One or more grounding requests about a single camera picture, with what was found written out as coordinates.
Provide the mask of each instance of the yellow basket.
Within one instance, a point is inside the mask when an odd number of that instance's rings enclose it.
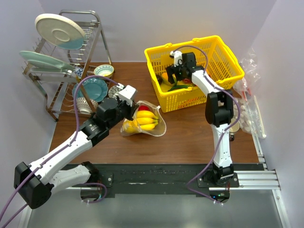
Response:
[[[148,48],[144,53],[147,58],[152,84],[163,112],[198,105],[207,100],[197,86],[164,92],[156,79],[156,75],[162,75],[166,72],[166,67],[173,64],[173,59],[169,56],[170,52],[183,45],[194,45],[207,53],[209,63],[206,71],[222,88],[230,89],[236,81],[244,77],[244,71],[238,64],[237,58],[219,36],[194,38],[189,42],[169,43]],[[183,53],[194,52],[197,64],[202,66],[206,64],[205,56],[197,49],[184,47],[180,51]]]

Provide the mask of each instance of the white wall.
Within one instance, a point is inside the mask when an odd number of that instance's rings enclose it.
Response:
[[[22,75],[21,50],[31,50],[38,34],[35,17],[43,13],[38,0],[2,1],[0,9],[0,209],[13,192],[14,169],[46,154],[55,122],[46,113],[42,95]],[[19,195],[11,203],[3,222],[24,201]],[[19,217],[9,227],[18,226]]]
[[[304,224],[304,2],[278,0],[253,48],[261,70],[257,90],[267,138],[262,149],[276,169],[294,228]]]
[[[94,10],[113,61],[145,61],[146,48],[220,35],[237,57],[252,45],[276,0],[40,0],[47,13]],[[106,61],[98,44],[94,61]]]

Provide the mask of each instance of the bag of fruit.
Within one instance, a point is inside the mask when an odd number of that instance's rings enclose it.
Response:
[[[125,119],[120,129],[122,136],[129,136],[137,133],[145,133],[156,137],[166,133],[167,126],[163,120],[159,109],[147,101],[137,102],[138,109],[133,115],[133,120]]]

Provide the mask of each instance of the rack shelf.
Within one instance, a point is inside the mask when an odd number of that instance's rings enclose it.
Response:
[[[34,51],[44,55],[52,56],[65,62],[69,62],[74,67],[83,68],[81,79],[84,79],[88,75],[93,75],[94,68],[91,64],[91,58],[95,50],[98,37],[101,35],[104,47],[108,56],[109,64],[111,65],[111,57],[108,50],[108,46],[105,40],[104,32],[102,29],[101,21],[98,14],[92,10],[87,11],[71,11],[62,10],[59,15],[62,14],[79,14],[79,15],[91,15],[94,17],[92,20],[88,21],[75,21],[83,31],[85,32],[85,41],[82,47],[78,50],[64,50],[60,49],[50,43],[48,43],[43,38],[38,38],[36,42],[36,47],[33,47]],[[77,83],[75,78],[75,71],[69,70],[50,70],[35,68],[30,63],[25,62],[26,67],[23,68],[23,75],[32,81],[32,83],[38,88],[41,94],[45,98],[45,108],[46,111],[58,121],[58,114],[60,113],[75,113],[73,106],[73,96],[72,89]],[[48,105],[48,94],[43,88],[43,83],[59,83],[58,90],[50,105]],[[82,92],[87,102],[92,106],[91,101],[84,89]]]

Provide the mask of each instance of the green pepper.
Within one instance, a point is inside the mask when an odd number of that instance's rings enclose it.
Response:
[[[175,85],[171,89],[169,89],[168,92],[173,91],[175,89],[187,89],[189,87],[190,87],[189,85]]]

